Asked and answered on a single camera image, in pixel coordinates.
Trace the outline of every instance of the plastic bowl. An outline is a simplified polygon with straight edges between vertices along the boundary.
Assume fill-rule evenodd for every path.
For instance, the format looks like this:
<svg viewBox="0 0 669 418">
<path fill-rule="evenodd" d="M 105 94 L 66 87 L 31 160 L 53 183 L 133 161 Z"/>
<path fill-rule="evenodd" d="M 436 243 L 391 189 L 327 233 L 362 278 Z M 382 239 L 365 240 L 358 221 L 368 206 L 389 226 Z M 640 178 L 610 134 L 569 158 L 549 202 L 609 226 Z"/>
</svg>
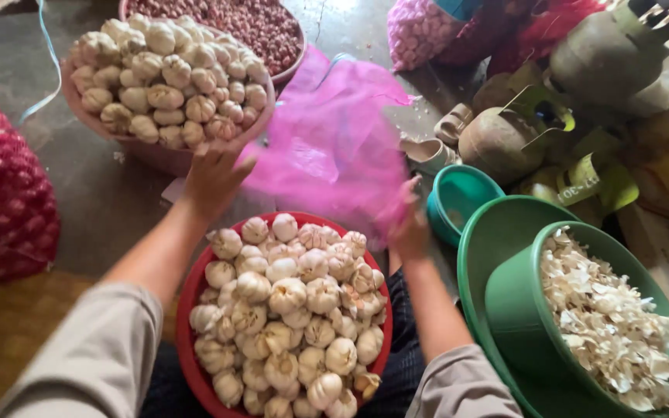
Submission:
<svg viewBox="0 0 669 418">
<path fill-rule="evenodd" d="M 438 172 L 427 196 L 427 220 L 442 241 L 459 246 L 464 225 L 483 204 L 505 192 L 481 170 L 450 165 Z"/>
<path fill-rule="evenodd" d="M 275 212 L 272 214 L 259 215 L 259 217 L 264 219 L 268 224 L 272 224 L 275 216 L 281 213 L 292 214 L 299 225 L 305 223 L 322 226 L 326 225 L 337 231 L 341 236 L 347 232 L 345 228 L 342 228 L 338 224 L 330 222 L 327 219 L 300 212 Z M 241 233 L 242 225 L 245 222 L 246 221 L 242 221 L 235 224 L 232 229 Z M 378 269 L 378 264 L 376 264 L 376 261 L 373 259 L 370 252 L 366 252 L 363 257 L 369 266 Z M 252 416 L 247 414 L 241 406 L 241 403 L 235 408 L 227 408 L 221 404 L 221 401 L 218 400 L 218 396 L 216 396 L 216 392 L 213 391 L 213 378 L 202 366 L 200 366 L 193 348 L 196 336 L 190 328 L 190 310 L 197 304 L 200 294 L 208 288 L 208 282 L 205 280 L 205 266 L 214 260 L 218 260 L 218 258 L 213 255 L 213 251 L 211 251 L 210 246 L 208 246 L 195 264 L 192 265 L 190 275 L 187 276 L 187 280 L 185 280 L 185 284 L 182 287 L 180 300 L 177 305 L 177 326 L 175 331 L 175 342 L 177 344 L 177 354 L 180 358 L 180 367 L 182 368 L 182 373 L 185 375 L 187 384 L 190 386 L 193 394 L 208 413 L 213 416 L 223 416 L 224 418 L 252 418 Z M 381 348 L 381 352 L 378 354 L 376 361 L 368 366 L 368 371 L 376 373 L 377 375 L 382 375 L 386 366 L 386 360 L 389 357 L 389 351 L 391 350 L 393 317 L 391 299 L 389 299 L 389 291 L 386 288 L 385 283 L 381 286 L 379 291 L 383 296 L 386 296 L 386 322 L 381 325 L 381 329 L 384 331 L 384 346 Z M 358 407 L 360 407 L 363 404 L 360 394 L 356 394 L 355 397 L 358 400 Z"/>
<path fill-rule="evenodd" d="M 600 403 L 601 410 L 618 411 L 620 416 L 669 416 L 669 408 L 640 413 L 619 402 L 585 371 L 562 339 L 544 297 L 539 265 L 546 237 L 565 225 L 570 226 L 569 233 L 573 233 L 578 242 L 589 246 L 589 256 L 609 262 L 619 276 L 629 276 L 628 284 L 638 288 L 642 297 L 654 300 L 655 313 L 669 316 L 669 300 L 646 268 L 623 245 L 591 225 L 562 221 L 541 229 L 533 244 L 500 264 L 489 277 L 485 305 L 499 351 L 510 365 L 547 385 L 580 382 Z"/>
<path fill-rule="evenodd" d="M 128 11 L 128 1 L 129 0 L 120 0 L 120 2 L 117 4 L 117 18 L 123 22 L 128 20 L 128 16 L 126 15 L 126 12 Z M 291 15 L 291 17 L 296 19 L 296 16 L 294 16 L 290 10 L 288 10 L 284 5 L 281 6 L 283 6 L 285 11 L 287 11 L 288 14 Z M 293 62 L 293 65 L 288 67 L 288 69 L 286 69 L 284 72 L 271 77 L 273 84 L 275 86 L 291 80 L 293 75 L 296 73 L 296 70 L 298 70 L 298 68 L 301 67 L 301 62 L 303 62 L 303 57 L 306 55 L 306 49 L 309 46 L 309 43 L 306 40 L 306 33 L 301 28 L 301 22 L 299 22 L 298 19 L 296 19 L 296 23 L 298 23 L 297 38 L 298 38 L 298 46 L 299 48 L 301 48 L 301 52 L 298 54 L 298 58 L 296 58 L 296 61 Z M 214 32 L 222 32 L 216 29 L 215 27 L 211 28 L 213 29 Z"/>
</svg>

